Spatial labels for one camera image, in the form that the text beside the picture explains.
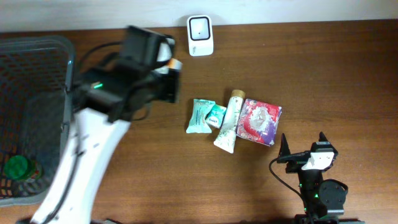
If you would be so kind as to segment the orange snack packet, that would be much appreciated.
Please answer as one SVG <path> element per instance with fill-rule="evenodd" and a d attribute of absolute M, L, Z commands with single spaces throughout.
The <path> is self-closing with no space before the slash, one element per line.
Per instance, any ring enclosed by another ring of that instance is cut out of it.
<path fill-rule="evenodd" d="M 183 63 L 175 58 L 171 58 L 167 64 L 169 69 L 181 70 Z"/>

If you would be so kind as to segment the red purple tissue pack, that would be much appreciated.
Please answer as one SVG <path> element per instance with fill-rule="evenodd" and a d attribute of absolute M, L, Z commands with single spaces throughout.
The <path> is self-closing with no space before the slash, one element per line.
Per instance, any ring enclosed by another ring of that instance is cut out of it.
<path fill-rule="evenodd" d="M 246 99 L 239 115 L 236 134 L 240 138 L 272 146 L 281 114 L 281 106 Z"/>

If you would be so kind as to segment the teal wipes packet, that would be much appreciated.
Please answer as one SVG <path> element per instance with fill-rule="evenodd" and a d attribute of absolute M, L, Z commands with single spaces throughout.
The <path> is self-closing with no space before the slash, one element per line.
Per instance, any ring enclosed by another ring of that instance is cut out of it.
<path fill-rule="evenodd" d="M 212 132 L 209 125 L 206 123 L 206 117 L 214 107 L 215 102 L 203 99 L 193 100 L 193 112 L 192 117 L 188 123 L 186 129 L 187 134 L 199 133 L 199 134 L 210 134 Z"/>

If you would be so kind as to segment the white tube with cork cap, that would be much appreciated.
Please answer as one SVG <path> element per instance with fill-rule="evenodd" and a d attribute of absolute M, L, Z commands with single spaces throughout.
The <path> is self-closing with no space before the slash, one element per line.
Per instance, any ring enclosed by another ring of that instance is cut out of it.
<path fill-rule="evenodd" d="M 234 153 L 236 129 L 245 96 L 242 90 L 232 91 L 220 132 L 213 142 L 215 146 L 230 154 Z"/>

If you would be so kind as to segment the small teal gum pack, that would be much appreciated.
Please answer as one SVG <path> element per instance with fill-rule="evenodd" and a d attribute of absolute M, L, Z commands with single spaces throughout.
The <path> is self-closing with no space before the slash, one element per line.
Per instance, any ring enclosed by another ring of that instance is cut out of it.
<path fill-rule="evenodd" d="M 206 117 L 206 123 L 214 128 L 220 128 L 226 113 L 226 107 L 214 105 Z"/>

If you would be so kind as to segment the green bottle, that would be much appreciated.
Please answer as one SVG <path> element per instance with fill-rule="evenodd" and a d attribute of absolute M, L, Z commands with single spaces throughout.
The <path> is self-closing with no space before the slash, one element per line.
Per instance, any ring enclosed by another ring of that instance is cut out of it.
<path fill-rule="evenodd" d="M 43 168 L 36 160 L 18 155 L 6 162 L 4 173 L 11 180 L 34 181 L 41 178 Z"/>

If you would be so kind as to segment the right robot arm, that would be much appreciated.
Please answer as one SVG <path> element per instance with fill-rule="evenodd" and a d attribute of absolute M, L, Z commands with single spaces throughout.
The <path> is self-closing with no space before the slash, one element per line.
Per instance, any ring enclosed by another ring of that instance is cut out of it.
<path fill-rule="evenodd" d="M 293 223 L 362 223 L 358 219 L 341 219 L 345 213 L 344 204 L 348 194 L 348 186 L 335 179 L 324 179 L 323 173 L 332 168 L 338 151 L 320 132 L 318 141 L 311 145 L 310 150 L 292 154 L 285 134 L 282 134 L 278 157 L 273 163 L 285 164 L 285 172 L 297 174 L 299 190 L 295 190 L 280 177 L 274 177 L 295 192 L 303 202 L 304 214 L 296 215 Z"/>

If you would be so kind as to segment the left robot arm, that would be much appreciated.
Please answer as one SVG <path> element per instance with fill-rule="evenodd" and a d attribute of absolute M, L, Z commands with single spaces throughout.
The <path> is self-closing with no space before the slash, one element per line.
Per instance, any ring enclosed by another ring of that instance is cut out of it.
<path fill-rule="evenodd" d="M 153 101 L 178 101 L 182 64 L 174 55 L 171 35 L 129 26 L 119 52 L 80 73 L 65 149 L 31 223 L 91 222 L 103 176 L 135 113 Z"/>

